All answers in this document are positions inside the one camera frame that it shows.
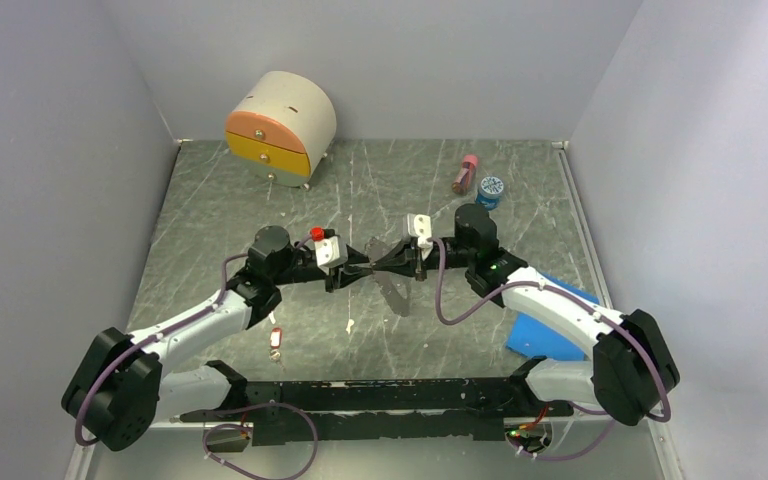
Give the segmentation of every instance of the white enclosure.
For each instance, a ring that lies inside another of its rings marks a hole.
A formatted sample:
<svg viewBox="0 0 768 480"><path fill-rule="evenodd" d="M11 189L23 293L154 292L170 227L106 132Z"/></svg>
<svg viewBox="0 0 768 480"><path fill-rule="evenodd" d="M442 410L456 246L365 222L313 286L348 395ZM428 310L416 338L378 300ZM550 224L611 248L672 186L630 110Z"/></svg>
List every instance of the white enclosure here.
<svg viewBox="0 0 768 480"><path fill-rule="evenodd" d="M63 478L173 138L282 69L344 138L570 140L615 306L682 373L686 478L768 478L768 0L0 0L0 478Z"/></svg>

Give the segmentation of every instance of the small white object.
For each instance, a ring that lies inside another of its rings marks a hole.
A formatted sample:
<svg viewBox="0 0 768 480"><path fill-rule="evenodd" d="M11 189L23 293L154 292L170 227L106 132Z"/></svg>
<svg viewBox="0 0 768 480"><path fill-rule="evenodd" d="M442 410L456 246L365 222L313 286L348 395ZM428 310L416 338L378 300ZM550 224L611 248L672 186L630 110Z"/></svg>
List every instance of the small white object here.
<svg viewBox="0 0 768 480"><path fill-rule="evenodd" d="M316 265L325 273L349 259L346 242L339 235L313 242L313 247L316 251Z"/></svg>
<svg viewBox="0 0 768 480"><path fill-rule="evenodd" d="M434 243L431 241L431 217L428 215L415 215L413 213L407 216L408 235L416 238L416 244L425 260L431 255L434 249Z"/></svg>
<svg viewBox="0 0 768 480"><path fill-rule="evenodd" d="M278 348L281 346L281 329L276 328L269 334L269 346L271 348Z"/></svg>

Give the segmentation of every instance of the small red object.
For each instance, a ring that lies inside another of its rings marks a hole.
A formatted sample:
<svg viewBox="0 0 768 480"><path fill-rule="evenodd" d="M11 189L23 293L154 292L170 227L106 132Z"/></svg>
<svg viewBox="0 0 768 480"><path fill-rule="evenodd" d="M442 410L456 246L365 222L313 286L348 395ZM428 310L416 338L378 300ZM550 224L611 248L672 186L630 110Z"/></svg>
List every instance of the small red object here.
<svg viewBox="0 0 768 480"><path fill-rule="evenodd" d="M281 346L281 328L275 327L272 329L272 333L269 334L269 348L278 348Z"/></svg>
<svg viewBox="0 0 768 480"><path fill-rule="evenodd" d="M314 242L325 240L325 230L322 227L313 227L310 229L310 236Z"/></svg>

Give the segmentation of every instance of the blue block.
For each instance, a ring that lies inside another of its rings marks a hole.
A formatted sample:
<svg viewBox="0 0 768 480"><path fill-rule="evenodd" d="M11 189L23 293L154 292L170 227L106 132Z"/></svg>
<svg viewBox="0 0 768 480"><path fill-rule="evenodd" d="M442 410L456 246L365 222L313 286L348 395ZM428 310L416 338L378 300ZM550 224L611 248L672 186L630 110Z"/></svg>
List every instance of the blue block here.
<svg viewBox="0 0 768 480"><path fill-rule="evenodd" d="M545 273L541 272L541 274L581 298L593 303L599 303L599 299L595 296L567 285ZM545 355L558 361L580 361L586 358L580 348L573 345L572 342L561 334L543 325L536 318L524 313L520 313L517 316L514 328L511 330L505 346L526 357Z"/></svg>

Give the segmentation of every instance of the blue jar lid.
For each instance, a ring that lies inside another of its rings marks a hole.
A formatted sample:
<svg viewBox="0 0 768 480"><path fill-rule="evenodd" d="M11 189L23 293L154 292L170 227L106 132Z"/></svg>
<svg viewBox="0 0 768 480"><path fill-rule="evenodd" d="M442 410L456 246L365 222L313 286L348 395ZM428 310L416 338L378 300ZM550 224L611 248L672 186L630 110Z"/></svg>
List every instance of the blue jar lid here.
<svg viewBox="0 0 768 480"><path fill-rule="evenodd" d="M484 177L481 179L478 188L481 190L481 195L483 197L492 200L502 196L505 184L499 177Z"/></svg>

